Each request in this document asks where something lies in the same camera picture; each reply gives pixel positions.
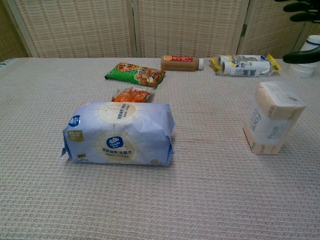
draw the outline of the wicker panel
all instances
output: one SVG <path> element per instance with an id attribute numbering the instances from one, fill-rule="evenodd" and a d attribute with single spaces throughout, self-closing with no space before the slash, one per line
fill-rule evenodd
<path id="1" fill-rule="evenodd" d="M 245 40 L 241 39 L 239 54 L 272 54 L 282 58 L 290 53 L 302 30 L 303 23 L 290 21 L 292 13 L 284 12 L 288 2 L 273 0 L 256 0 L 252 13 L 251 24 L 248 24 Z"/>
<path id="2" fill-rule="evenodd" d="M 127 2 L 16 0 L 39 57 L 132 56 Z"/>
<path id="3" fill-rule="evenodd" d="M 28 54 L 1 0 L 0 26 L 0 61 L 27 57 Z"/>
<path id="4" fill-rule="evenodd" d="M 299 51 L 310 35 L 320 35 L 320 24 L 312 24 L 311 22 L 308 22 L 304 26 L 304 31 L 302 31 L 301 36 L 299 37 L 299 40 L 294 47 L 294 50 Z"/>
<path id="5" fill-rule="evenodd" d="M 245 0 L 138 0 L 142 57 L 235 51 Z"/>

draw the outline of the logo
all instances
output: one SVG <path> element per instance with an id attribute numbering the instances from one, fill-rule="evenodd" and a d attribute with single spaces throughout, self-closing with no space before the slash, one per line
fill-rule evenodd
<path id="1" fill-rule="evenodd" d="M 80 115 L 75 115 L 75 116 L 73 116 L 73 117 L 70 119 L 70 121 L 69 121 L 68 124 L 69 124 L 71 127 L 76 127 L 76 126 L 79 125 L 79 123 L 80 123 Z"/>
<path id="2" fill-rule="evenodd" d="M 113 136 L 106 140 L 106 145 L 111 149 L 117 149 L 124 145 L 124 141 L 119 136 Z"/>

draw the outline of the white tissue pack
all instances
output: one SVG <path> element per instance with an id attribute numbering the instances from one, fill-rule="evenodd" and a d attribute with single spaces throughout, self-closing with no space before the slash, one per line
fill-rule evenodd
<path id="1" fill-rule="evenodd" d="M 163 165 L 173 155 L 168 104 L 94 102 L 80 106 L 63 130 L 74 162 Z"/>

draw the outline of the orange snack bag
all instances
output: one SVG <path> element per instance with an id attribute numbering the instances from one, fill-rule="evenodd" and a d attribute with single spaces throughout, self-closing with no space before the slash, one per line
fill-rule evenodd
<path id="1" fill-rule="evenodd" d="M 123 91 L 118 91 L 118 94 L 112 97 L 112 102 L 127 102 L 127 103 L 145 103 L 151 91 L 143 88 L 130 87 Z"/>

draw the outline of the bottle cap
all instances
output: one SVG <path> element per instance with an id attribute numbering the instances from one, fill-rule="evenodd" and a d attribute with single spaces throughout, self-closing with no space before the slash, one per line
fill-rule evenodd
<path id="1" fill-rule="evenodd" d="M 199 70 L 202 70 L 204 69 L 204 59 L 203 58 L 199 58 L 199 67 L 198 67 Z"/>

